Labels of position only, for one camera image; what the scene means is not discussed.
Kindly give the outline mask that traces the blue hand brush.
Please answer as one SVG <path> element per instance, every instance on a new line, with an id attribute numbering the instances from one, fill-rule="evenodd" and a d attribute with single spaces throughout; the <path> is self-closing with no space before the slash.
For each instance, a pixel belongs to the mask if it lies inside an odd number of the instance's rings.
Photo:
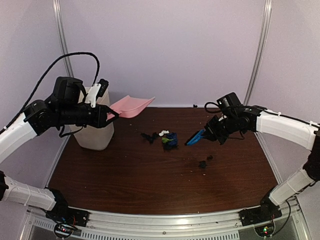
<path id="1" fill-rule="evenodd" d="M 197 132 L 195 132 L 185 143 L 185 146 L 192 146 L 199 142 L 201 139 L 204 138 L 203 133 L 205 132 L 205 129 L 201 129 Z"/>

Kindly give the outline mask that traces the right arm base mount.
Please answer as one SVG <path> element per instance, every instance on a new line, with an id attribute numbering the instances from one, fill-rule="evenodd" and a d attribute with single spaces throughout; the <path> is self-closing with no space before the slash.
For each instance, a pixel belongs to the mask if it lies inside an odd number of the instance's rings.
<path id="1" fill-rule="evenodd" d="M 254 225 L 255 233 L 262 238 L 271 238 L 276 233 L 275 219 L 282 217 L 278 205 L 269 199 L 269 190 L 261 199 L 260 205 L 254 208 L 242 209 L 238 214 L 243 227 Z"/>

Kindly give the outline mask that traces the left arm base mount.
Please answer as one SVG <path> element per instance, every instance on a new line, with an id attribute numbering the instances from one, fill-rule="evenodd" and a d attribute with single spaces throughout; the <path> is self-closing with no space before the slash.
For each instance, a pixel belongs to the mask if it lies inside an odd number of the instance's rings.
<path id="1" fill-rule="evenodd" d="M 60 240 L 69 238 L 78 227 L 86 227 L 89 212 L 69 207 L 67 200 L 59 190 L 48 188 L 53 194 L 55 205 L 52 210 L 44 210 L 45 217 L 55 222 L 53 233 Z"/>

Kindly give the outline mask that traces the white paper scrap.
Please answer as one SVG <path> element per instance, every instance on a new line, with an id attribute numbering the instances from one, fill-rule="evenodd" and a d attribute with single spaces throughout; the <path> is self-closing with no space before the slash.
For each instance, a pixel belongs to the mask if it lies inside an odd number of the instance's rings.
<path id="1" fill-rule="evenodd" d="M 162 130 L 158 135 L 159 135 L 160 137 L 162 137 L 162 136 L 164 136 L 164 135 L 166 135 L 166 134 L 169 134 L 169 133 L 170 133 L 169 130 Z"/>

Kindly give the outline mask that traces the pink plastic dustpan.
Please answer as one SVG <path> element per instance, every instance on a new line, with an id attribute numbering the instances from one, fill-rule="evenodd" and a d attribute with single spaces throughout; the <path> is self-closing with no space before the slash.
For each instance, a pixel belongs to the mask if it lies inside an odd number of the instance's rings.
<path id="1" fill-rule="evenodd" d="M 118 113 L 120 118 L 130 119 L 138 116 L 154 100 L 155 97 L 147 99 L 136 98 L 127 95 L 117 102 L 113 103 L 110 108 Z"/>

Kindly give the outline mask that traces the green paper scrap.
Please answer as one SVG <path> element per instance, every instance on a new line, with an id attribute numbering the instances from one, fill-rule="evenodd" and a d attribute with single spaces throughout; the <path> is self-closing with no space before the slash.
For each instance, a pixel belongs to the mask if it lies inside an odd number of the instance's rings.
<path id="1" fill-rule="evenodd" d="M 166 143 L 168 143 L 168 142 L 170 142 L 170 141 L 172 141 L 172 140 L 171 140 L 171 139 L 168 139 L 168 138 L 166 138 L 166 137 L 162 137 L 162 138 L 161 138 L 161 141 L 162 141 L 163 144 L 166 144 Z"/>

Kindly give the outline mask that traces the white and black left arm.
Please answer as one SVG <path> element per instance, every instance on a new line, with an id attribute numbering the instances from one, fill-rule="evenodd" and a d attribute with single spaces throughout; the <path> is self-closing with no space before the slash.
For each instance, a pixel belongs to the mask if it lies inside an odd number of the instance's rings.
<path id="1" fill-rule="evenodd" d="M 50 128 L 57 128 L 59 137 L 63 138 L 68 136 L 64 132 L 66 126 L 76 126 L 82 131 L 88 126 L 102 129 L 110 125 L 119 113 L 97 103 L 108 86 L 109 82 L 102 78 L 85 89 L 80 79 L 58 77 L 47 99 L 38 99 L 25 106 L 13 123 L 0 132 L 0 160 L 4 161 L 19 147 Z M 18 182 L 3 172 L 0 174 L 0 199 L 52 212 L 61 222 L 72 218 L 72 211 L 58 190 Z"/>

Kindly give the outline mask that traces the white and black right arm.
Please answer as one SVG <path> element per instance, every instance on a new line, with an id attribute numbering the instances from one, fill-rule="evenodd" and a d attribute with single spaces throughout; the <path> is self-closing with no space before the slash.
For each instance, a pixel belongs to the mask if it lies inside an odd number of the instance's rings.
<path id="1" fill-rule="evenodd" d="M 267 195 L 266 202 L 256 210 L 259 220 L 268 220 L 276 207 L 301 193 L 320 180 L 320 125 L 305 121 L 258 105 L 244 105 L 231 92 L 217 100 L 217 111 L 206 123 L 201 136 L 223 145 L 231 134 L 239 132 L 262 133 L 295 143 L 310 151 L 307 161 L 283 183 Z"/>

